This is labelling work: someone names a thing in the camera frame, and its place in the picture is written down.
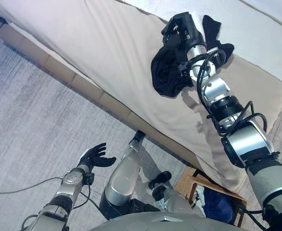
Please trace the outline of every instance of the black garment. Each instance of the black garment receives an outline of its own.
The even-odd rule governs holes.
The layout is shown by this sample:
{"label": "black garment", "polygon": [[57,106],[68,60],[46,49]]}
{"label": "black garment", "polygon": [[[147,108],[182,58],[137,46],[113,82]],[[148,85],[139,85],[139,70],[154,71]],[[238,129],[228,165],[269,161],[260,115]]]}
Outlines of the black garment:
{"label": "black garment", "polygon": [[181,76],[178,70],[180,61],[187,61],[186,56],[175,50],[179,44],[179,36],[171,36],[151,62],[152,83],[160,95],[175,97],[184,87],[192,87],[190,76]]}
{"label": "black garment", "polygon": [[214,47],[218,47],[220,50],[223,50],[226,55],[225,63],[227,63],[234,50],[234,46],[230,43],[221,44],[220,41],[217,40],[220,27],[221,23],[214,21],[208,15],[204,15],[203,28],[206,38],[207,50],[210,50]]}
{"label": "black garment", "polygon": [[[206,37],[207,49],[218,47],[225,51],[226,61],[231,56],[234,47],[232,44],[221,44],[216,40],[221,23],[205,15],[203,28]],[[189,70],[186,69],[187,57],[185,46],[181,39],[174,34],[169,37],[164,46],[158,51],[151,62],[151,75],[154,89],[168,97],[176,97],[184,87],[192,87]],[[216,68],[220,67],[219,59],[212,60]]]}

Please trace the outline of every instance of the wire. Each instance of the wire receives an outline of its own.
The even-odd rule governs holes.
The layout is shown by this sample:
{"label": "wire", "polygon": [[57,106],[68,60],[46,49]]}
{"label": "wire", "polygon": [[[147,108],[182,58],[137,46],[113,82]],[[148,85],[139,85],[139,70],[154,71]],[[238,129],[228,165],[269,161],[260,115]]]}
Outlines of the wire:
{"label": "wire", "polygon": [[88,185],[88,196],[86,196],[86,201],[76,207],[73,207],[73,209],[76,209],[76,208],[80,208],[81,206],[85,205],[88,201],[89,201],[89,197],[91,195],[91,187],[89,186],[89,183],[87,184]]}
{"label": "wire", "polygon": [[29,220],[30,218],[36,218],[38,215],[29,215],[26,217],[26,219],[22,222],[21,225],[21,230],[20,231],[25,231],[27,229],[27,227],[25,227],[25,223],[27,222],[27,220]]}
{"label": "wire", "polygon": [[[196,79],[196,90],[197,90],[197,94],[198,97],[201,101],[201,103],[203,104],[203,106],[205,107],[205,109],[207,110],[207,112],[209,113],[209,115],[207,116],[207,118],[211,118],[212,122],[214,124],[215,129],[218,132],[218,135],[221,137],[226,137],[229,134],[231,134],[232,132],[234,132],[237,127],[245,122],[247,122],[248,120],[254,118],[254,117],[261,117],[262,121],[263,121],[263,130],[265,132],[267,132],[267,127],[268,127],[268,123],[267,123],[267,119],[266,117],[261,114],[261,113],[255,113],[254,111],[254,105],[252,101],[249,101],[246,106],[244,107],[243,111],[240,113],[240,115],[238,116],[238,118],[235,120],[235,122],[233,123],[233,125],[228,128],[227,130],[221,130],[218,121],[216,120],[216,118],[213,116],[213,113],[211,112],[211,110],[207,107],[207,105],[204,102],[204,99],[202,97],[202,84],[203,84],[203,79],[204,79],[204,75],[206,72],[206,67],[208,65],[208,62],[211,60],[211,58],[213,56],[215,56],[216,54],[220,53],[222,55],[223,60],[221,61],[221,65],[223,65],[225,63],[226,60],[226,56],[225,56],[225,52],[223,50],[217,50],[214,51],[213,53],[211,53],[210,55],[207,54],[207,58],[205,59],[205,61],[203,62],[203,64],[200,67],[200,70],[198,72],[197,75],[197,79]],[[193,61],[194,63],[197,62],[199,59],[197,59],[196,61],[194,59],[192,59],[191,61]],[[249,108],[249,106],[251,107],[251,113],[252,115],[248,116],[247,118],[244,118],[244,115],[247,111],[247,109]]]}
{"label": "wire", "polygon": [[49,181],[49,180],[55,180],[55,179],[62,180],[63,178],[61,178],[61,177],[52,177],[52,178],[49,178],[49,179],[43,180],[42,182],[37,183],[37,184],[35,184],[35,185],[33,185],[33,186],[30,186],[30,187],[24,188],[24,189],[20,189],[20,190],[16,190],[16,191],[11,191],[11,192],[0,192],[0,194],[19,193],[19,192],[21,192],[21,191],[24,191],[24,190],[28,190],[28,189],[34,188],[34,187],[36,187],[36,186],[38,186],[38,185],[40,185],[40,184],[43,184],[43,183],[45,183],[45,182],[47,182],[47,181]]}
{"label": "wire", "polygon": [[263,227],[262,226],[262,224],[260,224],[257,220],[256,220],[256,218],[252,215],[252,212],[253,213],[258,213],[259,211],[249,211],[249,210],[247,210],[246,208],[243,208],[243,207],[239,207],[243,212],[245,212],[246,214],[248,214],[248,216],[255,222],[255,224],[257,224],[258,225],[258,227],[260,227],[261,228],[261,230],[263,230],[263,231],[266,231],[267,229],[265,228],[265,227]]}
{"label": "wire", "polygon": [[104,218],[106,219],[106,220],[110,220],[108,217],[106,217],[104,214],[103,214],[103,212],[100,210],[100,208],[99,208],[99,206],[92,200],[92,199],[88,199],[95,207],[96,207],[96,209],[98,209],[98,211],[104,216]]}

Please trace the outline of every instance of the blue fabric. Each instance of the blue fabric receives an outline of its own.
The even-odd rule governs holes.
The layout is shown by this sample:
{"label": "blue fabric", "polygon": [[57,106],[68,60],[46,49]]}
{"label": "blue fabric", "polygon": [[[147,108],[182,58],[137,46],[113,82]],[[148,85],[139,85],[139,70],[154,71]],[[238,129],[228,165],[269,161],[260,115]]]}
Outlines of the blue fabric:
{"label": "blue fabric", "polygon": [[233,202],[230,196],[205,188],[204,198],[203,209],[206,217],[234,224]]}

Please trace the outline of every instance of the robotic arm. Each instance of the robotic arm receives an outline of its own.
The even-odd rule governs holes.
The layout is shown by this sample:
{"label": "robotic arm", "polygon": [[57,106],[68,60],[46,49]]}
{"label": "robotic arm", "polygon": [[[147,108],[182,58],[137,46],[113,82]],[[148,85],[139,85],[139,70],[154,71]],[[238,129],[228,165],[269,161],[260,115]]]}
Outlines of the robotic arm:
{"label": "robotic arm", "polygon": [[76,168],[69,171],[63,178],[58,191],[51,201],[45,205],[37,218],[27,227],[26,231],[68,231],[68,216],[74,209],[78,195],[84,185],[94,182],[94,166],[108,167],[116,158],[101,157],[105,154],[106,144],[86,150]]}
{"label": "robotic arm", "polygon": [[[189,13],[175,15],[162,30],[163,43],[171,37],[181,39],[188,62],[185,63],[201,103],[222,137],[221,142],[231,163],[245,168],[255,195],[263,208],[263,218],[270,226],[282,224],[282,164],[266,135],[267,121],[255,113],[250,101],[245,107],[222,78],[215,74],[225,54],[218,49],[207,51]],[[255,120],[263,120],[261,127]]]}

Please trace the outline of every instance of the floor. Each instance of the floor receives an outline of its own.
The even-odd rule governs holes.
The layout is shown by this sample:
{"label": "floor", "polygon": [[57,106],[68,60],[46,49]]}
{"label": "floor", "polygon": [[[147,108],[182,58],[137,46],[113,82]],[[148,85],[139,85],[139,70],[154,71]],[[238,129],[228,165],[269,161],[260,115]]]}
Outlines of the floor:
{"label": "floor", "polygon": [[[107,156],[120,157],[135,133],[133,127],[50,76],[0,40],[0,191],[62,176],[77,164],[84,149],[101,142],[107,142]],[[282,112],[270,136],[275,149],[282,153]],[[141,158],[134,197],[153,203],[148,180],[169,170],[174,185],[185,163],[148,139],[143,142]],[[94,169],[94,201],[99,201],[115,165]],[[19,230],[23,219],[37,213],[58,185],[51,181],[25,192],[0,196],[0,230]],[[240,195],[249,201],[249,209],[258,209],[248,180]],[[104,221],[96,208],[87,204],[71,213],[69,225],[71,230],[88,230]],[[257,230],[248,217],[243,227]]]}

